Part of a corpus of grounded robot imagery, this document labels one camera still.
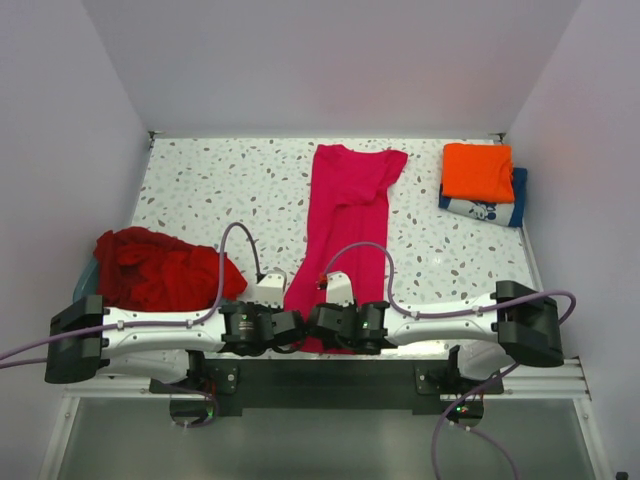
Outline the pink t shirt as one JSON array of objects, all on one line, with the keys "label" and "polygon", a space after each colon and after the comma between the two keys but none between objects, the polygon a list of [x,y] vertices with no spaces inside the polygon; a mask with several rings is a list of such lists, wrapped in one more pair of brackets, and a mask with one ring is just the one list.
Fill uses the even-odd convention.
[{"label": "pink t shirt", "polygon": [[285,308],[308,317],[325,301],[317,282],[342,248],[357,242],[387,245],[388,190],[399,179],[408,154],[398,150],[356,152],[320,145],[312,164],[307,247],[285,295]]}]

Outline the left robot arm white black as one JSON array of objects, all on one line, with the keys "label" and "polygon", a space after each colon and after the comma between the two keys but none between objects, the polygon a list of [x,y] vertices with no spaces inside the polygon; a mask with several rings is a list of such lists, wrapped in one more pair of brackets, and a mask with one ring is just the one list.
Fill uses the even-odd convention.
[{"label": "left robot arm white black", "polygon": [[102,296],[89,295],[54,315],[50,334],[45,369],[50,384],[111,374],[196,392],[207,380],[204,355],[260,356],[301,341],[305,325],[298,311],[251,302],[231,302],[213,311],[135,312],[107,307]]}]

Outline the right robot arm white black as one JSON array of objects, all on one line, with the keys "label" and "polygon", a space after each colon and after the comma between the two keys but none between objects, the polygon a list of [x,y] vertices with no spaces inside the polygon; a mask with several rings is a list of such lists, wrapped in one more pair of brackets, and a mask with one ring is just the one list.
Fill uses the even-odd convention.
[{"label": "right robot arm white black", "polygon": [[378,355],[427,341],[454,351],[445,369],[448,386],[469,392],[513,364],[555,368],[564,364],[556,292],[536,292],[514,281],[460,302],[400,307],[386,301],[358,305],[349,281],[327,287],[327,301],[312,308],[309,336],[325,346]]}]

